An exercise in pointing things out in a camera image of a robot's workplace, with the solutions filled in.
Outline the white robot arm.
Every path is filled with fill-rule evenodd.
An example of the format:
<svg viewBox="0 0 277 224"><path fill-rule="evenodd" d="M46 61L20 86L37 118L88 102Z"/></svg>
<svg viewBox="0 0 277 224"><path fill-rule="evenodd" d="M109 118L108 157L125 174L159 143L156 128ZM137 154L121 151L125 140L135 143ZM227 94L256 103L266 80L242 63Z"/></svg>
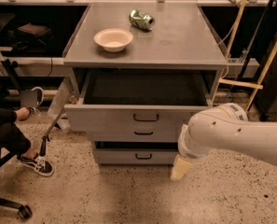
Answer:
<svg viewBox="0 0 277 224"><path fill-rule="evenodd" d="M181 128L171 180L182 179L211 149L236 151L277 166L277 122L250 121L234 103L196 113Z"/></svg>

